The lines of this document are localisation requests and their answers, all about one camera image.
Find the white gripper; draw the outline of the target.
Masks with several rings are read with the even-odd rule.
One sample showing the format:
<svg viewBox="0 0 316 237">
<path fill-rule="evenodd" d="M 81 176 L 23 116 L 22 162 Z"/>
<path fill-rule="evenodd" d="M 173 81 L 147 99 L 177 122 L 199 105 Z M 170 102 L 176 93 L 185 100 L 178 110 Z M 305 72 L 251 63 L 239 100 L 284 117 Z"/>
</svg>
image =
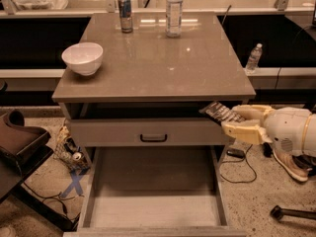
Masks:
<svg viewBox="0 0 316 237">
<path fill-rule="evenodd" d="M 245 120 L 223 121 L 224 133 L 249 144 L 272 143 L 273 150 L 293 156 L 311 155 L 311 112 L 307 109 L 267 105 L 238 105 L 233 111 Z"/>
</svg>

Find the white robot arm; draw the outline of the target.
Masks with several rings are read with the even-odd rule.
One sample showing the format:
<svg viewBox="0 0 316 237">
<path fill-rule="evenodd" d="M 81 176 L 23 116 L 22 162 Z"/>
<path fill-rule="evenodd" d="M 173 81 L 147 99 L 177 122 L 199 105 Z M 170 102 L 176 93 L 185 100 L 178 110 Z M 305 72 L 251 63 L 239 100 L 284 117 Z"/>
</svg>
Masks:
<svg viewBox="0 0 316 237">
<path fill-rule="evenodd" d="M 251 144 L 268 143 L 276 152 L 316 156 L 316 115 L 307 109 L 239 105 L 233 111 L 243 121 L 223 121 L 225 134 Z"/>
</svg>

